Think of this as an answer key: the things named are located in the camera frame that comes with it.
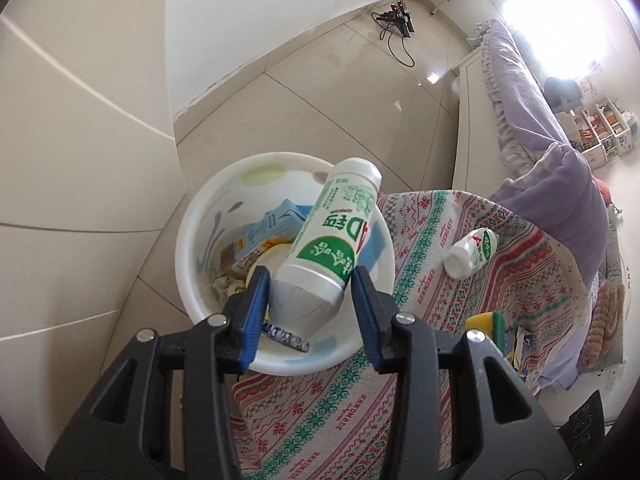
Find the light blue milk carton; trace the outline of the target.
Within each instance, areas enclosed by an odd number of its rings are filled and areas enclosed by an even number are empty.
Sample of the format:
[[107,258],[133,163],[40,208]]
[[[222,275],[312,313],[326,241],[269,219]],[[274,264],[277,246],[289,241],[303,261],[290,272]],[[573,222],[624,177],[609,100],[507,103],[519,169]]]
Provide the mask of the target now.
[[245,278],[257,259],[270,248],[292,243],[311,212],[311,206],[297,205],[287,198],[276,209],[267,211],[229,246],[230,260],[226,269]]

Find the yellow green sponge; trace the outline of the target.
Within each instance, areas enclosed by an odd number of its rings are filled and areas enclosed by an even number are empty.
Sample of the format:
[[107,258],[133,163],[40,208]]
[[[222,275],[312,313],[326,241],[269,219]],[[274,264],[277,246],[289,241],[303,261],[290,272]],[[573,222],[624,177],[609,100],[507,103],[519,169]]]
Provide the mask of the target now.
[[473,315],[465,320],[467,330],[482,330],[502,352],[506,353],[506,323],[500,312]]

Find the patterned knit table cloth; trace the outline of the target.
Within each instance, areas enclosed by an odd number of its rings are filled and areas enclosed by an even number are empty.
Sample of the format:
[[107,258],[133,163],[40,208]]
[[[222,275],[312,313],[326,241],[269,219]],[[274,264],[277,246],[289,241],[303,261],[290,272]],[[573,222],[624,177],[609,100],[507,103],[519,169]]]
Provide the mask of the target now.
[[[305,376],[258,374],[232,390],[245,479],[567,479],[575,466],[558,430],[482,330],[465,320],[500,312],[506,331],[534,336],[538,372],[586,314],[574,257],[514,212],[460,191],[390,194],[378,202],[392,236],[398,307],[396,372],[364,348]],[[497,252],[463,281],[447,250],[488,228]]]

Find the dark blue chair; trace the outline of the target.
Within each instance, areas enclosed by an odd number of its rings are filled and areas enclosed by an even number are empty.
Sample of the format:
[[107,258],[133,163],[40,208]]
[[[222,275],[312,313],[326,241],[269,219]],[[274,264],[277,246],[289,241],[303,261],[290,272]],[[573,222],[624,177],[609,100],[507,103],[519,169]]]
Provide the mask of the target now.
[[582,90],[571,79],[548,77],[544,82],[544,98],[554,114],[569,113],[582,106]]

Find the brown plush blanket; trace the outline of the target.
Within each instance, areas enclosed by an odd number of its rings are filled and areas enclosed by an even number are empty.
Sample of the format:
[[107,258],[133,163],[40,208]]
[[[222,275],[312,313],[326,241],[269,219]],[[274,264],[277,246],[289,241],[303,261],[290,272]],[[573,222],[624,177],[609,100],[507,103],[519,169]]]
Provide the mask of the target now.
[[585,343],[579,353],[577,368],[581,372],[595,367],[598,359],[606,356],[613,347],[623,326],[624,300],[623,285],[615,285],[609,280],[601,283]]

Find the beige tissue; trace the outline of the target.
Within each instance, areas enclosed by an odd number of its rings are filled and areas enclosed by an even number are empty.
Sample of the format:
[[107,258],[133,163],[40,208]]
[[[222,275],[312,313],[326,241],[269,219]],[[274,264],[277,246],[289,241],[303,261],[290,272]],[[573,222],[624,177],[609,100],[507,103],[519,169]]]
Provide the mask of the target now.
[[244,292],[246,283],[242,278],[219,273],[210,281],[210,289],[218,304],[224,306],[231,296]]

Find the purple bed duvet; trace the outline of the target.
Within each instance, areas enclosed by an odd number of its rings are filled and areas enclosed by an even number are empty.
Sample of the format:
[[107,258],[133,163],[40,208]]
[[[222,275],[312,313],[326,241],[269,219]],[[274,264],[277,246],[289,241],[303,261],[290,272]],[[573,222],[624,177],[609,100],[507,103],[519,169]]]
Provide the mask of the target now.
[[509,171],[491,199],[549,234],[572,254],[588,300],[586,319],[561,330],[554,356],[528,370],[534,390],[577,379],[598,271],[608,242],[608,210],[592,171],[568,140],[510,30],[494,18],[483,24],[480,66],[496,116],[499,159]]

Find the white plastic trash bin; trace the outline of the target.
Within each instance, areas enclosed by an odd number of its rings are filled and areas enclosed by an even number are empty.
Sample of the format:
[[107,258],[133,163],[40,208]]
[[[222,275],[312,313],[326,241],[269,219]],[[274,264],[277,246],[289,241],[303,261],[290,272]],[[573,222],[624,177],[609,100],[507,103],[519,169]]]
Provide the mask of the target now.
[[276,272],[316,205],[329,216],[323,229],[348,240],[325,240],[318,258],[364,266],[378,290],[391,292],[395,257],[375,203],[381,183],[367,159],[332,165],[292,152],[250,156],[219,171],[196,193],[177,238],[176,279],[192,322],[224,310],[256,266]]

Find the white green yogurt bottle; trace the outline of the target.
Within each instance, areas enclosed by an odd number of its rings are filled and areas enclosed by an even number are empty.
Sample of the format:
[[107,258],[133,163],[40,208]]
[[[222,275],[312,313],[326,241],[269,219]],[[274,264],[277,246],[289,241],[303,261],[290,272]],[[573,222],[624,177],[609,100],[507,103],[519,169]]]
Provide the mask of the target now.
[[484,268],[497,252],[499,237],[491,229],[475,229],[454,243],[444,257],[450,278],[463,281]]
[[332,168],[271,279],[264,327],[269,337],[300,348],[336,317],[369,234],[381,182],[378,167],[363,158]]

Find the white bookshelf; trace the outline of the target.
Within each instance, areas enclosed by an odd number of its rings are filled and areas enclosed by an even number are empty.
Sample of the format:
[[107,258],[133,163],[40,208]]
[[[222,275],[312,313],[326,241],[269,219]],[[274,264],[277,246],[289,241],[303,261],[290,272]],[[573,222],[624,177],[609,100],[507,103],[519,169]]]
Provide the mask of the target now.
[[608,96],[592,107],[578,107],[572,111],[572,116],[577,129],[576,150],[592,170],[634,149],[631,126]]

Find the blue biscuit box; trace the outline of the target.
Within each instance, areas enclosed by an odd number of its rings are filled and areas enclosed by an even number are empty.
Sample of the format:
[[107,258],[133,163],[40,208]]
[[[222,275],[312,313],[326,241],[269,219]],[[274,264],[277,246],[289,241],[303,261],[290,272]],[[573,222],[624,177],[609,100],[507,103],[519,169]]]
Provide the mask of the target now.
[[506,359],[521,378],[528,375],[526,360],[532,350],[533,342],[533,334],[523,326],[506,332]]

